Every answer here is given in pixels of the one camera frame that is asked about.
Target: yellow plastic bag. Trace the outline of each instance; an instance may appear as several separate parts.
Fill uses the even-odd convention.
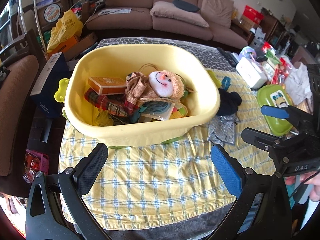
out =
[[[71,10],[66,11],[62,18],[58,20],[56,26],[51,29],[51,37],[47,48],[48,53],[73,35],[80,37],[81,33],[82,22],[78,20]]]

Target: yellow plastic basin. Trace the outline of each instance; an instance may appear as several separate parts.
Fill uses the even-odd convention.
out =
[[[98,109],[84,99],[91,76],[125,77],[144,64],[181,75],[195,93],[183,103],[188,116],[168,121],[97,127]],[[153,68],[143,70],[149,75]],[[192,127],[208,122],[220,105],[219,92],[198,59],[176,46],[163,44],[124,44],[105,46],[85,55],[76,65],[68,84],[65,111],[68,120],[81,133],[108,146],[145,146],[179,137]]]

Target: dark blue box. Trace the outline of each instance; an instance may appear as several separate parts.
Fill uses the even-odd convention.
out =
[[[70,71],[62,52],[53,54],[39,74],[30,97],[48,118],[58,118],[62,104],[54,99],[59,81],[70,78]]]

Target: floor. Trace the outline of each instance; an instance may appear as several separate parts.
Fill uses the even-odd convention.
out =
[[[52,120],[49,136],[46,136],[48,119],[45,114],[39,109],[36,109],[29,140],[28,149],[35,150],[49,157],[49,174],[58,173],[59,153],[66,119],[61,115],[57,119]]]

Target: table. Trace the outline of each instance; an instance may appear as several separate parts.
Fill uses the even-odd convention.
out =
[[[178,46],[194,54],[205,67],[215,69],[220,80],[229,76],[229,91],[238,92],[243,103],[238,111],[236,145],[226,145],[225,149],[244,167],[252,167],[262,174],[274,172],[268,153],[244,143],[240,137],[246,127],[266,133],[270,130],[250,88],[216,48],[144,37],[105,39],[98,47],[129,43]],[[162,239],[183,239],[208,233],[223,219],[235,198],[228,193],[211,162],[212,144],[207,137],[208,124],[204,124],[170,144],[109,149],[104,168],[82,199],[111,236],[125,235],[129,239],[143,234],[141,239],[157,239],[159,235]],[[74,167],[97,143],[67,122],[59,171]],[[61,202],[66,219],[72,222],[63,199]]]

